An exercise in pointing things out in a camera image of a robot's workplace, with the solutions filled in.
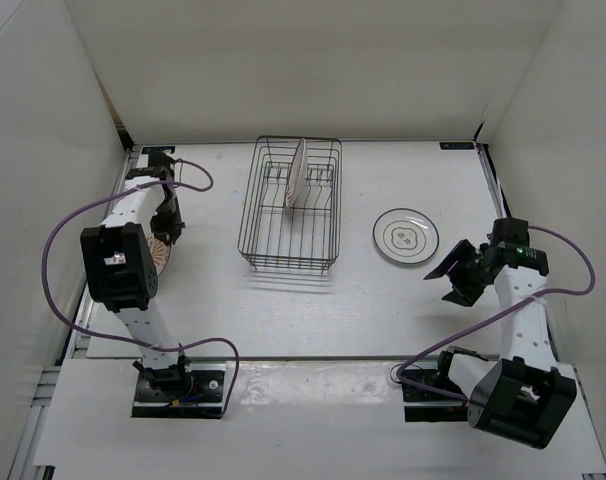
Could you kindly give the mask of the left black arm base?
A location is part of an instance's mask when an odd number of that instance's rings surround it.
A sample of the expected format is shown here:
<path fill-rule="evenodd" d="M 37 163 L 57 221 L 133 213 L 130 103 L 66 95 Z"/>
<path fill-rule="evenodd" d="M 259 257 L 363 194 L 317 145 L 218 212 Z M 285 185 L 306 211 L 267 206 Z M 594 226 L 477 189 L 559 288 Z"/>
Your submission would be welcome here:
<path fill-rule="evenodd" d="M 221 419 L 226 366 L 216 363 L 186 365 L 178 380 L 157 382 L 138 372 L 132 418 Z"/>

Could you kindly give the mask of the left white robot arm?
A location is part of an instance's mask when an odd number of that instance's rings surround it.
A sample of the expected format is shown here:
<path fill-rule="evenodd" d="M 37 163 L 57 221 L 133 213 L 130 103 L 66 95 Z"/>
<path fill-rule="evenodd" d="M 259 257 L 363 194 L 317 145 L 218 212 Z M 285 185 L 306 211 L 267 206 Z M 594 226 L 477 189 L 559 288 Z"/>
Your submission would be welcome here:
<path fill-rule="evenodd" d="M 135 368 L 152 388 L 181 400 L 193 377 L 156 305 L 159 278 L 148 242 L 153 237 L 171 247 L 185 227 L 173 179 L 171 166 L 130 170 L 126 186 L 134 192 L 118 200 L 99 226 L 84 229 L 80 243 L 91 297 L 141 343 Z"/>

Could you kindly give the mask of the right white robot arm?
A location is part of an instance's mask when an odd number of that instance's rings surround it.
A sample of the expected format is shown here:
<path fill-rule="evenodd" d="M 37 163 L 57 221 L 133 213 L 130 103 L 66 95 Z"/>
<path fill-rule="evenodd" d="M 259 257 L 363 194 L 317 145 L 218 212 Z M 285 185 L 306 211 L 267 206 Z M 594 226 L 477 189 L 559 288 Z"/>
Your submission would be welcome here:
<path fill-rule="evenodd" d="M 447 400 L 463 393 L 472 428 L 535 449 L 547 447 L 577 395 L 574 380 L 558 369 L 546 310 L 535 299 L 548 274 L 541 250 L 504 241 L 475 248 L 462 240 L 427 276 L 447 277 L 445 300 L 465 307 L 491 286 L 507 312 L 498 360 L 450 346 L 439 355 L 433 390 Z"/>

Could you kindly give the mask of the red patterned plate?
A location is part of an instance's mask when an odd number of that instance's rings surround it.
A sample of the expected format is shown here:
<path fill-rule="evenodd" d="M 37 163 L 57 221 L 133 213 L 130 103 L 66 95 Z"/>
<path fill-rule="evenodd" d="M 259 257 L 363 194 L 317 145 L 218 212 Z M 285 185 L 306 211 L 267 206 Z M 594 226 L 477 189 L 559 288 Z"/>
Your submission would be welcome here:
<path fill-rule="evenodd" d="M 284 195 L 284 207 L 290 209 L 294 206 L 304 181 L 307 168 L 307 140 L 301 138 L 295 149 L 291 162 L 288 181 Z"/>
<path fill-rule="evenodd" d="M 152 233 L 146 236 L 146 241 L 157 275 L 161 276 L 169 262 L 171 246 L 156 238 Z"/>

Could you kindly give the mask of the wire dish rack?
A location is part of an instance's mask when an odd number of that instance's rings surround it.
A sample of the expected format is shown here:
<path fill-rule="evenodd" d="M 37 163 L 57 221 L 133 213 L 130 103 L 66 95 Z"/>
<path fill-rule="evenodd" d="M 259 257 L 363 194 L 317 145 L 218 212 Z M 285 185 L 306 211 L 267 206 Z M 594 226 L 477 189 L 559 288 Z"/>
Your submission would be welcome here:
<path fill-rule="evenodd" d="M 303 137 L 262 135 L 254 143 L 237 249 L 256 269 L 328 271 L 340 252 L 342 142 L 308 137 L 307 168 L 284 207 L 291 162 Z"/>

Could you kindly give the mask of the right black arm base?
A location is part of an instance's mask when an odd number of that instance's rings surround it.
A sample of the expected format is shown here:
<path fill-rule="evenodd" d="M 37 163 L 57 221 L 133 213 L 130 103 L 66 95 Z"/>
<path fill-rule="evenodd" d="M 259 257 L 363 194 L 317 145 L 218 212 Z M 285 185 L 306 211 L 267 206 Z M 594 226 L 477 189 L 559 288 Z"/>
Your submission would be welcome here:
<path fill-rule="evenodd" d="M 406 423 L 452 423 L 467 421 L 467 402 L 458 398 L 403 383 L 398 379 L 400 364 L 390 371 L 390 380 L 402 389 L 404 420 Z M 401 375 L 417 384 L 445 390 L 453 395 L 462 391 L 450 380 L 443 378 L 435 368 L 414 366 Z"/>

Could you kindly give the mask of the green rimmed white plate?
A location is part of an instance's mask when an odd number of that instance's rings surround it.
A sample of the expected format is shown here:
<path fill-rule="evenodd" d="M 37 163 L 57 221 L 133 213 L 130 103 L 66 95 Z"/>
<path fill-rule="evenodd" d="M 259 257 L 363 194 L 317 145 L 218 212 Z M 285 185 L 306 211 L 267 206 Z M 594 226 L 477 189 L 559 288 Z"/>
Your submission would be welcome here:
<path fill-rule="evenodd" d="M 402 266 L 427 262 L 440 245 L 434 222 L 409 208 L 394 208 L 382 213 L 374 222 L 372 237 L 383 257 Z"/>

